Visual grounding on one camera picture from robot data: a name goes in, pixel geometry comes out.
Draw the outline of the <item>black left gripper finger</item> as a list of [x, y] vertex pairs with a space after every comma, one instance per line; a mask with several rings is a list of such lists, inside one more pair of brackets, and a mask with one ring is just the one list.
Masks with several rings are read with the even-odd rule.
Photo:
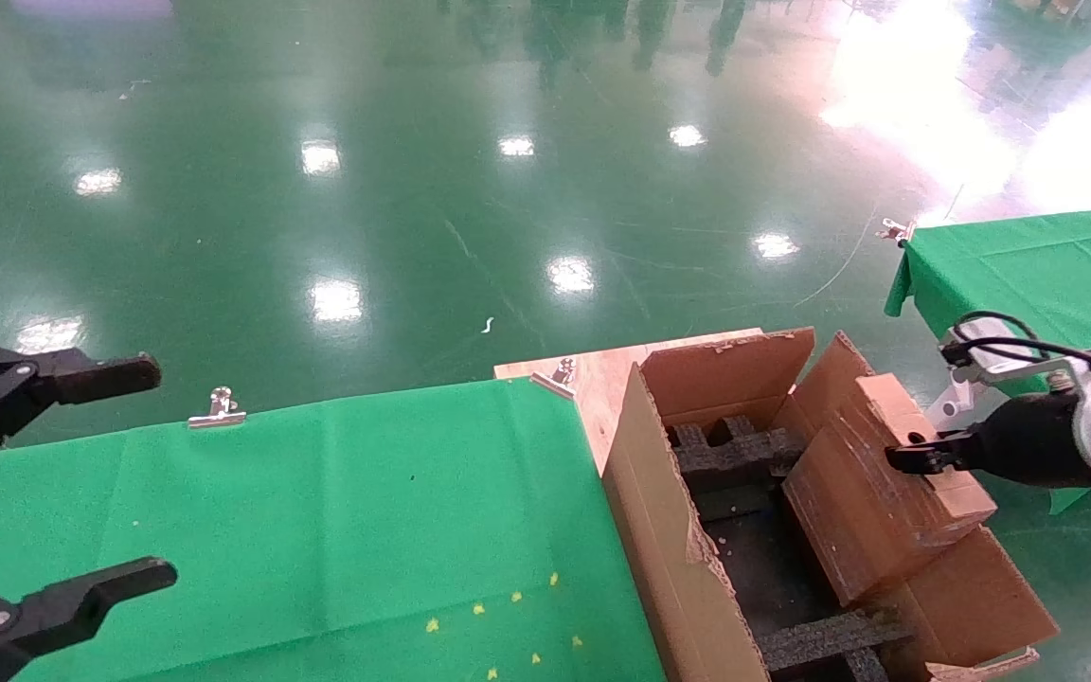
[[23, 354], [0, 347], [0, 448], [53, 405], [152, 391], [161, 380], [147, 352], [97, 361], [79, 349]]
[[91, 571], [27, 593], [20, 601], [0, 597], [0, 681], [9, 681], [38, 657], [89, 641], [122, 601], [170, 588], [172, 563], [157, 557]]

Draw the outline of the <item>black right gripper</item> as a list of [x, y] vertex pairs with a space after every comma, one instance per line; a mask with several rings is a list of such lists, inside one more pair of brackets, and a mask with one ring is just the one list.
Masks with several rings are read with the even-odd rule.
[[885, 448], [885, 458], [912, 476], [978, 470], [1036, 488], [1091, 488], [1074, 431], [1079, 400], [1074, 392], [1022, 394], [967, 431], [935, 438], [910, 431]]

